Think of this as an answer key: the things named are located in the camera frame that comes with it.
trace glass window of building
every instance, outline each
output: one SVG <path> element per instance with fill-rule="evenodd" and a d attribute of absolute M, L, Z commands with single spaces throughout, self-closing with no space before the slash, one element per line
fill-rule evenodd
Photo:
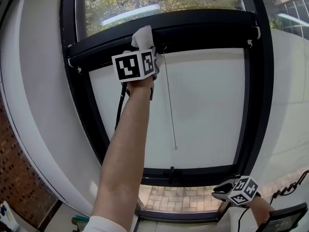
<path fill-rule="evenodd" d="M 309 40 L 309 0 L 263 0 L 270 27 Z"/>
<path fill-rule="evenodd" d="M 242 10 L 239 0 L 77 0 L 77 25 L 84 37 L 130 20 L 191 9 Z"/>

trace white sleeve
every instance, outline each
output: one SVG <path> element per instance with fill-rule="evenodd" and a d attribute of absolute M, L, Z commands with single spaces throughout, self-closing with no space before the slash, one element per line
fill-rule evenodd
<path fill-rule="evenodd" d="M 119 224 L 106 218 L 92 216 L 84 232 L 126 232 Z"/>

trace window glass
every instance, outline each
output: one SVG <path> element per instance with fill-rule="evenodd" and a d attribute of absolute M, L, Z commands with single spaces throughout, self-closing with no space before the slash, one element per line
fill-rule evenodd
<path fill-rule="evenodd" d="M 309 0 L 263 0 L 272 29 L 308 39 Z"/>
<path fill-rule="evenodd" d="M 212 8 L 242 10 L 239 0 L 84 0 L 83 3 L 76 4 L 76 13 L 85 13 L 78 19 L 86 20 L 87 36 L 158 13 Z"/>
<path fill-rule="evenodd" d="M 296 9 L 298 12 L 299 19 L 309 23 L 309 14 L 308 10 L 305 6 L 304 0 L 297 0 L 295 1 Z"/>
<path fill-rule="evenodd" d="M 212 197 L 211 187 L 157 187 L 140 185 L 139 198 L 142 209 L 162 212 L 217 211 L 222 201 Z"/>

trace black device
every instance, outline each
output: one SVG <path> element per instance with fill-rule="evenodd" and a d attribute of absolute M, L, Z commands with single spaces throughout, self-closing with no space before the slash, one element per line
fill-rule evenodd
<path fill-rule="evenodd" d="M 263 223 L 256 232 L 288 232 L 297 227 L 300 219 L 308 211 L 307 203 L 290 208 L 271 211 L 266 223 Z"/>

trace wire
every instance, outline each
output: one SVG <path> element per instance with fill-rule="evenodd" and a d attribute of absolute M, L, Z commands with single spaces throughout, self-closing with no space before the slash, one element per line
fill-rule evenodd
<path fill-rule="evenodd" d="M 120 120 L 122 105 L 124 103 L 125 96 L 126 96 L 126 87 L 127 87 L 127 83 L 122 83 L 122 90 L 121 90 L 121 96 L 120 96 L 119 105 L 118 105 L 115 130 L 116 130 L 118 123 L 119 123 L 119 120 Z"/>
<path fill-rule="evenodd" d="M 165 54 L 164 54 L 164 52 L 163 52 L 163 57 L 164 57 L 165 70 L 166 70 L 166 79 L 168 80 L 168 90 L 169 90 L 168 69 L 167 69 L 167 66 L 166 66 L 166 60 L 165 60 Z M 174 134 L 175 149 L 177 149 L 176 137 L 175 137 L 175 128 L 174 128 L 174 121 L 173 121 L 172 103 L 171 103 L 171 101 L 170 101 L 170 93 L 169 93 L 169 106 L 170 106 L 170 115 L 171 115 L 171 117 L 172 117 L 172 125 L 173 125 L 173 134 Z"/>
<path fill-rule="evenodd" d="M 243 215 L 247 212 L 248 209 L 245 209 L 244 212 L 241 214 L 240 218 L 238 219 L 238 232 L 240 230 L 240 220 L 242 219 Z"/>
<path fill-rule="evenodd" d="M 306 170 L 303 172 L 303 174 L 301 175 L 301 177 L 299 178 L 299 180 L 297 182 L 294 182 L 292 184 L 289 185 L 289 187 L 285 187 L 282 191 L 278 190 L 276 191 L 272 197 L 271 197 L 271 200 L 270 200 L 270 205 L 272 204 L 273 200 L 275 198 L 277 198 L 279 195 L 280 196 L 288 196 L 290 194 L 292 194 L 293 192 L 295 192 L 296 188 L 298 187 L 298 185 L 301 185 L 302 181 L 305 179 L 306 175 L 309 173 L 309 170 Z M 239 220 L 238 220 L 238 232 L 240 230 L 240 220 L 242 219 L 243 215 L 246 213 L 248 209 L 246 209 L 240 216 Z"/>

